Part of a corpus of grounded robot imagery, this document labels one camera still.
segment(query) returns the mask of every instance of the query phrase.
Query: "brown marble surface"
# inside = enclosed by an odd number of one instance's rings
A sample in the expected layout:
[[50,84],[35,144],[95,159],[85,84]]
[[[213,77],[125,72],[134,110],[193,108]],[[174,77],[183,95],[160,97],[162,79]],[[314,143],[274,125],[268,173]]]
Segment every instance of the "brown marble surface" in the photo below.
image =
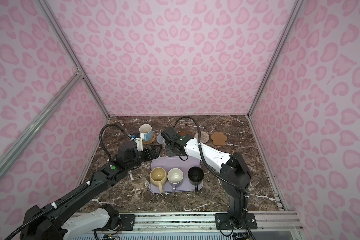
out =
[[[250,185],[250,211],[278,210],[274,195],[261,162],[254,138],[245,116],[194,116],[202,131],[224,132],[228,137],[226,146],[213,146],[210,139],[206,144],[219,151],[233,153],[240,152],[248,164],[253,176]],[[153,132],[158,135],[165,128],[173,126],[177,116],[139,116],[112,117],[112,123],[122,126],[127,134],[138,132],[139,127],[148,123]],[[181,120],[176,131],[187,130],[195,134],[197,129],[190,119]],[[120,144],[127,138],[116,128],[108,128],[104,132],[103,141],[108,151],[114,156]],[[163,147],[161,156],[167,156]],[[86,179],[100,166],[107,162],[107,156],[101,147],[95,153],[92,164],[86,174]],[[80,210],[91,212],[102,204],[113,204],[120,212],[180,212],[180,211],[226,211],[229,206],[229,196],[221,187],[219,180],[203,166],[204,187],[197,193],[178,192],[176,194],[153,194],[149,191],[150,162],[144,162],[136,170],[132,170],[128,177],[120,181],[111,189],[92,199]]]

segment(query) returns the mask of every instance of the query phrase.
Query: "purple tray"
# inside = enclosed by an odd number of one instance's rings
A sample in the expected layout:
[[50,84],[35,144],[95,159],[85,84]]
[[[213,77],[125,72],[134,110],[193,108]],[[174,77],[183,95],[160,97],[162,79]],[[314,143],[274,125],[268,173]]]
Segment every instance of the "purple tray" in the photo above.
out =
[[[191,167],[200,167],[200,160],[195,157],[188,157],[186,161],[182,161],[179,157],[158,157],[152,160],[151,163],[151,171],[155,167],[162,167],[169,172],[169,170],[173,168],[179,168],[183,171],[183,180],[176,186],[176,192],[187,192],[187,191],[194,191],[195,185],[190,182],[188,178],[188,170]],[[203,188],[203,182],[201,182],[198,186],[199,190]],[[149,183],[149,190],[152,193],[160,193],[158,187]],[[163,186],[163,192],[172,192],[172,184],[167,181]]]

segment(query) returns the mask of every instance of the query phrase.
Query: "pink heart pattern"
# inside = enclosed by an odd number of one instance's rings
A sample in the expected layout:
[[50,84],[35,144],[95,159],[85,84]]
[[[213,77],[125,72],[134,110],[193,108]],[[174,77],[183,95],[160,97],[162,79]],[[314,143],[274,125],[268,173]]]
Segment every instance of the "pink heart pattern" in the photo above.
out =
[[360,238],[360,1],[307,2],[252,119],[308,239]]
[[[61,119],[69,123],[63,125]],[[0,181],[1,238],[23,221],[27,209],[35,204],[44,206],[79,184],[104,123],[91,93],[79,82]]]
[[0,2],[0,156],[74,71],[32,1]]
[[95,2],[49,4],[107,110],[120,116],[247,113],[294,3]]

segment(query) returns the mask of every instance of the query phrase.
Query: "mug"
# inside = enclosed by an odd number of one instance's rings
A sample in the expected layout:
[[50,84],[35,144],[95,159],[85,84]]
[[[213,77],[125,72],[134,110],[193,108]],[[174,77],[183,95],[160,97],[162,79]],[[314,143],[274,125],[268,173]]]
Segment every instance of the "mug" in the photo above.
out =
[[163,193],[163,185],[167,182],[167,171],[162,167],[155,167],[149,174],[152,185],[158,187],[160,193]]
[[176,191],[176,185],[183,180],[183,171],[178,168],[173,168],[168,172],[168,181],[172,184],[172,193]]
[[139,132],[140,138],[143,139],[145,142],[149,142],[154,137],[154,133],[152,132],[152,126],[149,124],[141,125],[139,127]]
[[188,170],[188,178],[189,180],[195,185],[195,192],[197,192],[198,184],[203,180],[204,178],[204,172],[199,167],[191,167]]

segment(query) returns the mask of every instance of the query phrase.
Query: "cable tie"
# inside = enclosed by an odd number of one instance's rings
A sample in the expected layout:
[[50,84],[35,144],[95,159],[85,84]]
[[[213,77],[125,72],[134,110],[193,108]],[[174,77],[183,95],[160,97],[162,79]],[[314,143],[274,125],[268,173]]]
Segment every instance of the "cable tie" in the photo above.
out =
[[58,206],[56,205],[55,202],[51,203],[51,205],[52,205],[52,207],[53,207],[54,209],[57,209],[57,208],[58,208]]

